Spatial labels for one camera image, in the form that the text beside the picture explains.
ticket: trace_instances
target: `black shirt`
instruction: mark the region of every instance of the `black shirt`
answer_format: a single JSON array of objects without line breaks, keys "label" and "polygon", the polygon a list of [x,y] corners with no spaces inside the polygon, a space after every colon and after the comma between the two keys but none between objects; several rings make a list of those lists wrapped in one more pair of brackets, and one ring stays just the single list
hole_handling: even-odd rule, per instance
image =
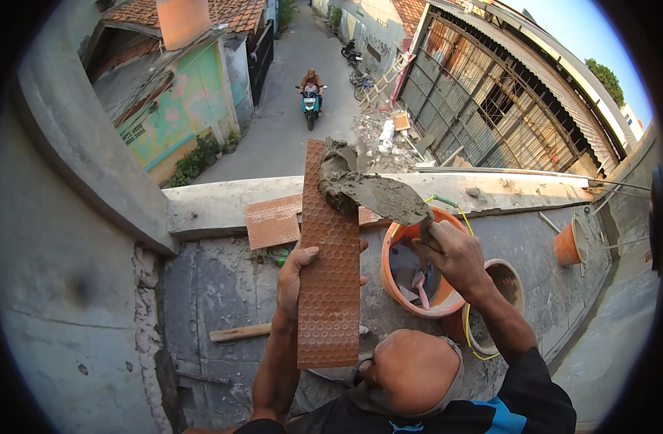
[{"label": "black shirt", "polygon": [[[537,349],[510,366],[488,402],[452,401],[428,418],[390,417],[361,410],[345,395],[288,426],[298,433],[573,433],[577,415],[565,391],[551,381]],[[249,422],[236,434],[284,433],[276,421]]]}]

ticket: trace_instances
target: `metal gate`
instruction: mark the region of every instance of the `metal gate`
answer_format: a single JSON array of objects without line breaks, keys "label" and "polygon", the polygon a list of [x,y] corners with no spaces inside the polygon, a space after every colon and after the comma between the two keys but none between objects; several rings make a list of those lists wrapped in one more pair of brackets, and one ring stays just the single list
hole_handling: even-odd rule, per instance
[{"label": "metal gate", "polygon": [[274,20],[269,20],[254,49],[249,50],[248,56],[249,86],[252,89],[252,102],[255,105],[259,104],[261,89],[264,87],[264,79],[272,60],[274,60]]},{"label": "metal gate", "polygon": [[438,163],[459,155],[475,167],[564,171],[579,158],[569,132],[513,73],[517,59],[495,56],[435,13],[427,19],[399,99],[434,137]]}]

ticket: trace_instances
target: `sky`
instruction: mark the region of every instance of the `sky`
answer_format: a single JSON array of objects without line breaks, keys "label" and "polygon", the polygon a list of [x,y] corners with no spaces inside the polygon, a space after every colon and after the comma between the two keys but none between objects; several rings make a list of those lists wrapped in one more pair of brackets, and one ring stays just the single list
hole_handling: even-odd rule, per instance
[{"label": "sky", "polygon": [[591,0],[501,0],[518,12],[523,8],[580,60],[593,58],[607,66],[623,89],[636,117],[647,127],[652,107],[620,38]]}]

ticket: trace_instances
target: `alley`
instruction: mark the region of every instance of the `alley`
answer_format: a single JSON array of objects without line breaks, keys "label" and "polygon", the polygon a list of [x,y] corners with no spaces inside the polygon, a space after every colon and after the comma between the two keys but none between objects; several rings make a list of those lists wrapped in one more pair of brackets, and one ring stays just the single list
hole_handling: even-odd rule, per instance
[{"label": "alley", "polygon": [[[359,107],[348,81],[346,60],[339,51],[341,43],[306,1],[298,2],[298,7],[298,18],[275,45],[274,61],[247,134],[235,153],[225,155],[194,184],[302,175],[308,139],[355,138],[352,120]],[[324,115],[313,131],[307,129],[294,88],[310,68],[329,86]]]}]

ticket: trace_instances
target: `ladder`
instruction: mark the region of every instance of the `ladder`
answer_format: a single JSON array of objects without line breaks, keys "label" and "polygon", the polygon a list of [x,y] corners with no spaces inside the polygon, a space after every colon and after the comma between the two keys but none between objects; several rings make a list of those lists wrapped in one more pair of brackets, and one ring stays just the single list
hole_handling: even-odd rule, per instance
[{"label": "ladder", "polygon": [[365,98],[361,100],[359,105],[361,106],[362,110],[367,110],[371,107],[372,103],[375,102],[375,100],[379,97],[379,95],[384,92],[385,89],[389,86],[391,82],[393,82],[396,77],[399,76],[399,74],[406,69],[406,67],[411,63],[411,61],[415,58],[414,54],[406,54],[402,53],[401,56],[399,56],[394,64],[392,64],[392,67],[387,71],[386,74],[382,76],[382,78],[379,79],[378,82],[376,82],[374,85],[372,85],[372,89],[368,91],[367,94],[365,94]]}]

